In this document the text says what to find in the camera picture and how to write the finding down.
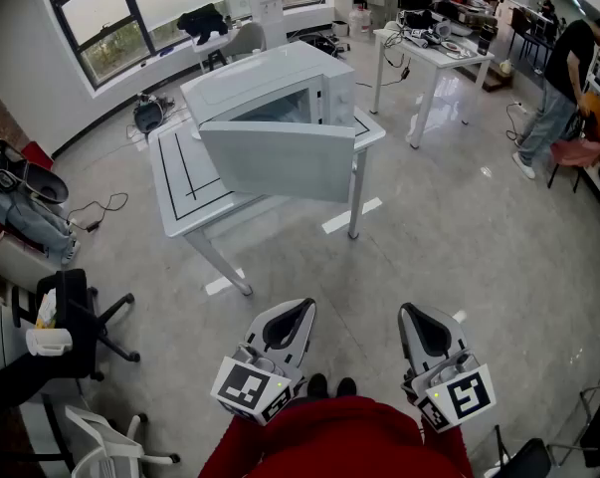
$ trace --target red shirt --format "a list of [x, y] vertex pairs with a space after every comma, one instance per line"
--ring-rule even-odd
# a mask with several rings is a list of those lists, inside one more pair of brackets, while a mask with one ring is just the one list
[[262, 427], [234, 417], [200, 478], [474, 478], [461, 430], [437, 434], [362, 396], [283, 410]]

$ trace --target black t-shirt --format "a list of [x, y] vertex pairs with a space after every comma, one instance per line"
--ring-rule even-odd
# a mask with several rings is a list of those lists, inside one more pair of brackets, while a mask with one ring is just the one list
[[554, 51], [547, 63], [545, 79], [574, 102], [576, 102], [576, 97], [569, 80], [567, 57], [569, 57], [569, 52], [573, 52], [580, 60], [580, 88], [582, 89], [594, 57], [595, 44], [596, 41], [591, 27], [583, 20], [574, 21], [556, 42]]

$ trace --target table leg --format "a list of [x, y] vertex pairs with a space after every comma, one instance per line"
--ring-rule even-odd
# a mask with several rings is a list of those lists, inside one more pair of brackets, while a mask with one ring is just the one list
[[377, 112], [379, 111], [379, 96], [381, 94], [381, 81], [383, 78], [383, 55], [385, 51], [386, 45], [381, 41], [379, 37], [377, 37], [375, 40], [375, 61], [377, 63], [374, 86], [375, 97], [372, 103], [372, 109], [370, 109], [370, 112], [372, 114], [377, 114]]
[[355, 171], [355, 186], [352, 191], [352, 204], [350, 206], [350, 223], [348, 225], [348, 237], [356, 239], [359, 237], [357, 224], [363, 210], [363, 179], [366, 173], [366, 163], [368, 160], [368, 148], [364, 148], [357, 154], [357, 169]]
[[426, 128], [426, 121], [428, 120], [428, 114], [430, 113], [430, 108], [432, 107], [432, 100], [434, 99], [435, 91], [437, 90], [437, 81], [439, 80], [439, 69], [437, 67], [433, 67], [432, 69], [433, 72], [430, 77], [430, 84], [428, 85], [426, 93], [423, 95], [423, 101], [421, 102], [421, 107], [419, 108], [419, 115], [417, 116], [417, 124], [415, 125], [414, 133], [410, 138], [410, 146], [412, 148], [419, 148], [421, 136], [423, 135], [423, 131]]
[[231, 267], [231, 265], [222, 257], [222, 255], [220, 255], [220, 253], [218, 253], [218, 250], [211, 245], [202, 230], [194, 230], [193, 232], [189, 232], [184, 236], [184, 238], [191, 246], [198, 250], [200, 255], [207, 259], [222, 276], [235, 285], [242, 294], [245, 296], [250, 296], [253, 294], [253, 289], [251, 286], [242, 278], [240, 278], [236, 270]]
[[479, 75], [477, 76], [477, 81], [475, 82], [475, 93], [472, 97], [472, 102], [470, 103], [470, 110], [466, 113], [465, 119], [462, 119], [461, 122], [467, 125], [472, 117], [475, 114], [475, 111], [478, 107], [479, 96], [481, 95], [481, 89], [483, 88], [483, 83], [486, 80], [486, 74], [488, 73], [488, 69], [490, 68], [490, 61], [486, 60], [481, 63], [481, 68], [479, 69]]

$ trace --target black shoe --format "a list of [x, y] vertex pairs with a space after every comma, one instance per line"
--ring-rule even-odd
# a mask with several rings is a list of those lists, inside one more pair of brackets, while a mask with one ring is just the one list
[[328, 398], [328, 381], [323, 373], [316, 373], [310, 378], [306, 394], [317, 398]]
[[357, 384], [350, 377], [345, 377], [337, 387], [337, 397], [354, 396], [357, 394]]

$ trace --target white cup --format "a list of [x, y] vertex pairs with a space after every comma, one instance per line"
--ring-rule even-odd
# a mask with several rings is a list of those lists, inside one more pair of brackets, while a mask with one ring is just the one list
[[62, 356], [72, 350], [72, 335], [68, 330], [28, 330], [25, 341], [32, 356]]

